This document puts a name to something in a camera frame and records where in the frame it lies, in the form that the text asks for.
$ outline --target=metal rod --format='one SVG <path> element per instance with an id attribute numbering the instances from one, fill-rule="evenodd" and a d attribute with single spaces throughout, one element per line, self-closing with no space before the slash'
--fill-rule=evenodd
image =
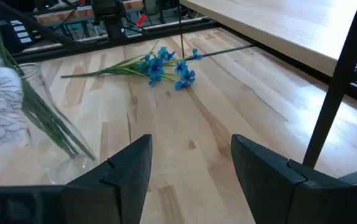
<path id="1" fill-rule="evenodd" d="M 181 37 L 182 57 L 185 58 L 183 24 L 181 22 L 181 6 L 179 5 L 179 0 L 177 0 L 177 5 L 178 5 L 178 26 L 179 26 L 179 35 Z"/>
<path id="2" fill-rule="evenodd" d="M 255 47 L 254 44 L 250 44 L 250 45 L 246 45 L 246 46 L 240 46 L 240 47 L 234 47 L 233 49 L 227 49 L 227 50 L 220 50 L 217 52 L 213 52 L 213 53 L 208 53 L 208 54 L 204 54 L 202 55 L 203 57 L 210 57 L 210 56 L 214 56 L 214 55 L 219 55 L 219 54 L 224 54 L 224 53 L 228 53 L 228 52 L 233 52 L 236 50 L 243 50 L 243 49 L 248 49 L 251 47 Z"/>
<path id="3" fill-rule="evenodd" d="M 164 21 L 164 15 L 163 15 L 163 5 L 161 3 L 162 0 L 158 0 L 158 5 L 159 5 L 159 21 L 162 24 L 165 24 L 166 22 Z"/>
<path id="4" fill-rule="evenodd" d="M 303 165 L 314 168 L 357 66 L 357 12 L 331 79 Z"/>
<path id="5" fill-rule="evenodd" d="M 89 38 L 89 37 L 91 37 L 91 36 L 90 36 L 90 32 L 88 31 L 87 22 L 88 22 L 88 21 L 83 21 L 83 22 L 81 22 L 81 26 L 82 26 L 82 28 L 83 28 L 84 36 L 85 36 L 86 38 Z"/>

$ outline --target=wooden tabletop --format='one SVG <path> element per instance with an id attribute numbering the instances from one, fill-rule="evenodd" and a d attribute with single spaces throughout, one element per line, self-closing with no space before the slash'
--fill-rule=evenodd
<path id="1" fill-rule="evenodd" d="M 332 76 L 357 0 L 181 0 L 181 4 Z"/>
<path id="2" fill-rule="evenodd" d="M 127 0 L 123 1 L 126 10 L 142 8 L 142 0 Z M 59 3 L 57 7 L 65 6 L 64 3 Z M 42 14 L 36 17 L 37 22 L 41 24 L 48 24 L 51 22 L 62 22 L 64 21 L 72 12 L 72 10 L 53 12 Z M 80 7 L 69 16 L 69 19 L 76 19 L 81 17 L 93 16 L 93 11 L 91 6 Z"/>
<path id="3" fill-rule="evenodd" d="M 100 161 L 153 135 L 151 179 L 141 223 L 254 223 L 230 154 L 241 134 L 301 162 L 326 85 L 258 49 L 188 62 L 192 88 L 154 88 L 135 76 L 61 79 L 149 51 L 156 40 L 41 63 L 55 103 Z M 186 54 L 240 47 L 223 29 L 184 34 Z M 180 51 L 179 36 L 158 47 Z M 317 163 L 333 177 L 357 171 L 357 101 L 345 97 Z M 49 184 L 29 146 L 0 149 L 0 185 Z"/>

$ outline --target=cable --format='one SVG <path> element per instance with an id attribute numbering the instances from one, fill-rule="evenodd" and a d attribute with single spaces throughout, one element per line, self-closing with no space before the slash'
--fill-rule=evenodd
<path id="1" fill-rule="evenodd" d="M 69 13 L 69 15 L 66 17 L 65 20 L 63 20 L 56 28 L 53 28 L 53 30 L 57 30 L 59 29 L 60 27 L 62 27 L 69 19 L 70 17 L 73 15 L 73 13 L 75 11 L 77 11 L 79 9 L 79 7 L 85 3 L 84 0 L 78 0 L 78 1 L 75 1 L 74 4 L 75 4 L 75 8 Z"/>
<path id="2" fill-rule="evenodd" d="M 57 30 L 60 27 L 62 27 L 69 19 L 70 17 L 73 15 L 73 13 L 78 9 L 79 7 L 76 7 L 75 9 L 72 10 L 72 12 L 70 12 L 70 14 L 66 17 L 65 20 L 63 20 L 57 27 L 53 28 L 53 30 Z"/>

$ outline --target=light wood surface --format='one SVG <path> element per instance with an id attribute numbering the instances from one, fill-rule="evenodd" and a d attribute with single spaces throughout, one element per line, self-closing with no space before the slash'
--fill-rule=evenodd
<path id="1" fill-rule="evenodd" d="M 124 4 L 124 8 L 126 10 L 143 7 L 142 0 L 123 1 L 123 4 Z M 67 11 L 62 11 L 62 12 L 53 12 L 53 13 L 48 13 L 48 14 L 42 14 L 42 15 L 37 16 L 36 19 L 37 19 L 37 22 L 41 23 L 41 24 L 48 24 L 51 22 L 62 22 L 69 16 L 69 14 L 71 12 L 72 12 L 72 10 L 67 10 Z M 90 6 L 77 9 L 75 12 L 73 12 L 72 15 L 69 16 L 69 19 L 76 19 L 76 18 L 88 17 L 88 16 L 93 16 L 93 11 Z"/>
<path id="2" fill-rule="evenodd" d="M 181 4 L 332 76 L 357 0 L 181 0 Z"/>
<path id="3" fill-rule="evenodd" d="M 184 34 L 185 51 L 247 44 L 222 30 Z M 143 134 L 153 135 L 153 162 L 142 223 L 254 223 L 235 175 L 232 134 L 301 162 L 326 85 L 251 48 L 188 62 L 192 88 L 154 88 L 140 77 L 61 79 L 93 72 L 149 51 L 156 40 L 42 62 L 60 109 L 104 161 Z M 179 54 L 179 36 L 166 37 Z M 333 177 L 357 171 L 357 101 L 345 97 L 317 163 Z M 0 150 L 0 185 L 49 184 L 29 146 Z"/>

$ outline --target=green stem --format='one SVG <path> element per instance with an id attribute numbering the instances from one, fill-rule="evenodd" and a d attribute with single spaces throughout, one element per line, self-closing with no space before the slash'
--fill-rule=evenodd
<path id="1" fill-rule="evenodd" d="M 164 75 L 173 75 L 173 76 L 181 77 L 181 75 L 178 75 L 178 74 L 172 74 L 172 73 L 164 73 Z"/>
<path id="2" fill-rule="evenodd" d="M 176 82 L 177 80 L 174 80 L 174 79 L 172 79 L 172 78 L 170 78 L 170 77 L 166 77 L 166 76 L 162 76 L 163 78 L 165 78 L 165 79 L 167 79 L 167 80 L 170 80 L 170 81 L 173 81 L 173 82 Z"/>
<path id="3" fill-rule="evenodd" d="M 64 144 L 64 142 L 58 141 L 57 140 L 57 136 L 55 136 L 55 133 L 50 132 L 49 129 L 46 129 L 43 125 L 40 124 L 40 121 L 32 114 L 32 112 L 30 112 L 29 110 L 27 110 L 29 108 L 29 106 L 26 106 L 23 109 L 23 113 L 26 115 L 27 118 L 29 118 L 29 120 L 36 125 L 41 131 L 45 132 L 46 135 L 48 135 L 48 137 L 53 140 L 53 142 L 60 147 L 63 151 L 65 151 L 69 157 L 71 159 L 74 159 L 75 156 L 74 154 L 72 154 L 72 152 L 68 149 L 68 147 Z"/>
<path id="4" fill-rule="evenodd" d="M 122 70 L 126 70 L 127 72 L 132 72 L 132 73 L 135 73 L 135 74 L 137 74 L 137 75 L 140 75 L 140 76 L 142 76 L 142 77 L 146 77 L 146 78 L 149 78 L 149 76 L 147 76 L 147 75 L 144 75 L 144 74 L 142 74 L 142 73 L 140 73 L 140 72 L 137 72 L 137 71 L 134 71 L 134 70 L 131 70 L 131 69 L 128 69 L 128 68 L 121 68 Z"/>
<path id="5" fill-rule="evenodd" d="M 44 106 L 40 105 L 38 101 L 36 101 L 35 99 L 31 99 L 30 102 L 34 103 L 33 108 L 44 108 Z M 50 114 L 52 114 L 52 111 L 47 111 L 47 108 L 44 109 L 45 110 L 43 113 L 38 113 L 41 115 L 41 118 L 43 120 L 42 124 L 46 127 L 47 130 L 48 129 L 53 130 L 54 133 L 56 133 L 56 135 L 60 137 L 60 140 L 66 143 L 67 147 L 71 151 L 73 151 L 74 154 L 78 155 L 79 152 L 77 152 L 76 148 L 72 145 L 72 143 L 70 143 L 70 141 L 67 139 L 65 134 L 60 130 L 60 128 L 54 122 L 49 122 L 52 121 L 51 117 L 49 116 Z"/>

